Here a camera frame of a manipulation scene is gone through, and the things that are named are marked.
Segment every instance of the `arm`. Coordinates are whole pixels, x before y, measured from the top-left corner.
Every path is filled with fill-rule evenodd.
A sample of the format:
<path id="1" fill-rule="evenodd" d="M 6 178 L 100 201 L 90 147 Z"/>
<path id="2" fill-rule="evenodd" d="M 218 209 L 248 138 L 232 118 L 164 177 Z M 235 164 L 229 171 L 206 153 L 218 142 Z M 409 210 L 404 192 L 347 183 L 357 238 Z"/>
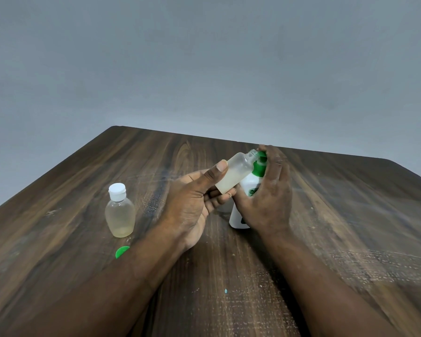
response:
<path id="1" fill-rule="evenodd" d="M 73 290 L 12 336 L 124 336 L 181 254 L 202 235 L 206 218 L 235 189 L 214 186 L 228 164 L 172 183 L 157 225 L 104 271 Z"/>
<path id="2" fill-rule="evenodd" d="M 286 278 L 312 335 L 397 336 L 383 317 L 295 238 L 289 227 L 292 190 L 287 158 L 278 148 L 259 148 L 268 158 L 264 180 L 253 197 L 240 190 L 234 201 Z"/>

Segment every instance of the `forearm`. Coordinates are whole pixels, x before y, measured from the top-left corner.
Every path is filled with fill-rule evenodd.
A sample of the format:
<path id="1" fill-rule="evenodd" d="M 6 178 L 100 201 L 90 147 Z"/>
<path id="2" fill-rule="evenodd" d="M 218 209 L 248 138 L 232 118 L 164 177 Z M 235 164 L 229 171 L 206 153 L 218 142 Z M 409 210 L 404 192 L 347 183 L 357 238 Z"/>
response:
<path id="1" fill-rule="evenodd" d="M 125 335 L 184 251 L 181 236 L 169 227 L 159 222 L 103 272 L 13 335 Z"/>
<path id="2" fill-rule="evenodd" d="M 394 336 L 397 331 L 292 233 L 261 234 L 313 336 Z"/>

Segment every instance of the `frosted bottle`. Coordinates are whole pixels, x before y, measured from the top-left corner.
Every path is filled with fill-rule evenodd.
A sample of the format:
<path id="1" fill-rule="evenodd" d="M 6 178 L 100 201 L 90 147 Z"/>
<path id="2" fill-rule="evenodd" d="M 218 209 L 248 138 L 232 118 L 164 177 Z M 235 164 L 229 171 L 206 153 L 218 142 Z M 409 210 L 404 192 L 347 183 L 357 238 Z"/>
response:
<path id="1" fill-rule="evenodd" d="M 254 169 L 254 162 L 258 159 L 258 152 L 251 150 L 244 154 L 242 152 L 236 153 L 228 161 L 228 171 L 221 181 L 215 186 L 224 194 L 229 189 L 234 187 L 247 175 L 251 174 Z"/>
<path id="2" fill-rule="evenodd" d="M 114 183 L 109 187 L 111 200 L 105 209 L 105 217 L 111 233 L 116 238 L 131 234 L 135 224 L 134 204 L 126 197 L 123 183 Z"/>
<path id="3" fill-rule="evenodd" d="M 258 155 L 259 159 L 256 162 L 254 162 L 254 170 L 252 171 L 252 173 L 240 181 L 240 186 L 242 187 L 245 194 L 247 194 L 248 196 L 253 196 L 255 192 L 257 192 L 257 190 L 260 187 L 260 183 L 264 178 L 265 169 L 267 168 L 267 154 L 263 151 L 259 151 Z M 249 226 L 241 217 L 241 214 L 237 210 L 235 204 L 232 207 L 231 216 L 229 218 L 229 225 L 237 229 L 249 228 Z"/>

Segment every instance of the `table top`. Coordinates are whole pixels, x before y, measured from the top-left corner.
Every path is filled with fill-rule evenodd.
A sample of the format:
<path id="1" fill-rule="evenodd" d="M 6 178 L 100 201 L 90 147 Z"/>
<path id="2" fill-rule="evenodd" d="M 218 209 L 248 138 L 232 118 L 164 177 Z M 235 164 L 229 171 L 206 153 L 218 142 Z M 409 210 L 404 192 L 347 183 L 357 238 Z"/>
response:
<path id="1" fill-rule="evenodd" d="M 142 238 L 169 181 L 255 147 L 111 127 L 9 199 L 0 206 L 0 332 Z M 421 177 L 385 159 L 281 149 L 290 161 L 296 234 L 400 331 L 421 336 Z M 105 221 L 114 182 L 126 185 L 137 208 L 127 238 L 112 237 Z M 230 228 L 231 209 L 209 216 L 198 244 L 169 272 L 139 323 L 144 336 L 307 333 L 258 236 Z"/>

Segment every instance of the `gray wall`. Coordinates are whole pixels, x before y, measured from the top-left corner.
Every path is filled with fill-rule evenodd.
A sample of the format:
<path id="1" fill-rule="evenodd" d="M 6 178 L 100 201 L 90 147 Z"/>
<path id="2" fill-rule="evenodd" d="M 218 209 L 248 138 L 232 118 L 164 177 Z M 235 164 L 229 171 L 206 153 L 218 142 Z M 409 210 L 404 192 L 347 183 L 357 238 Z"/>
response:
<path id="1" fill-rule="evenodd" d="M 0 204 L 111 125 L 421 175 L 421 0 L 0 0 Z"/>

